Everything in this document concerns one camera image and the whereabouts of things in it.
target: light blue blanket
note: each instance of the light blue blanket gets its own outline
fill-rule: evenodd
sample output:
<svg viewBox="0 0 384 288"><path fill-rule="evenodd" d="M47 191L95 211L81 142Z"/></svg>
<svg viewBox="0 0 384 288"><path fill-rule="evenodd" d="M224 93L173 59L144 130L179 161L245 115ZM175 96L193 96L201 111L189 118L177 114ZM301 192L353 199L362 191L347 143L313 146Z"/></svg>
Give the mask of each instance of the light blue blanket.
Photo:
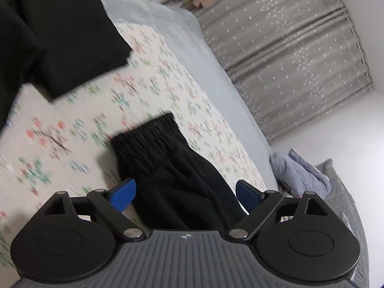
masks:
<svg viewBox="0 0 384 288"><path fill-rule="evenodd" d="M289 186L293 195L302 196L312 191L325 199L331 192L330 180L293 149L289 154L275 153L270 156L270 165L276 179Z"/></svg>

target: curtain fold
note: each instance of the curtain fold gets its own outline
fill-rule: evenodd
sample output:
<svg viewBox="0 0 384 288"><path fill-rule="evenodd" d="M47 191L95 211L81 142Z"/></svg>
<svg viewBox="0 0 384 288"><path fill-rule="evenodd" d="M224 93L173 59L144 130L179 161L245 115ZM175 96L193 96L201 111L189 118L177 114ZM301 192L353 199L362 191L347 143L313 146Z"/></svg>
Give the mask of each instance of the curtain fold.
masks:
<svg viewBox="0 0 384 288"><path fill-rule="evenodd" d="M221 0L195 15L269 142L371 86L340 0Z"/></svg>

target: red flower print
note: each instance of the red flower print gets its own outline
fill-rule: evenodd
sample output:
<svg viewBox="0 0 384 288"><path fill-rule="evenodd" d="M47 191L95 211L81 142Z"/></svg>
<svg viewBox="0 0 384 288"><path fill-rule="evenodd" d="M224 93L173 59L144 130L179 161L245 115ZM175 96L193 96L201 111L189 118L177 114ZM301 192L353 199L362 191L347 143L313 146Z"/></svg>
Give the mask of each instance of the red flower print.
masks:
<svg viewBox="0 0 384 288"><path fill-rule="evenodd" d="M48 141L45 138L43 138L43 137L39 137L39 143L40 143L41 146L46 147Z"/></svg>
<svg viewBox="0 0 384 288"><path fill-rule="evenodd" d="M26 131L26 135L30 138L34 138L35 137L35 132L32 131L32 130L27 130Z"/></svg>
<svg viewBox="0 0 384 288"><path fill-rule="evenodd" d="M37 119L36 117L33 118L33 122L35 123L35 126L37 126L38 128L40 128L43 124L39 121L39 119Z"/></svg>
<svg viewBox="0 0 384 288"><path fill-rule="evenodd" d="M65 123L64 123L63 121L60 120L60 121L57 123L57 126L58 126L60 129L64 130L64 128L65 128Z"/></svg>

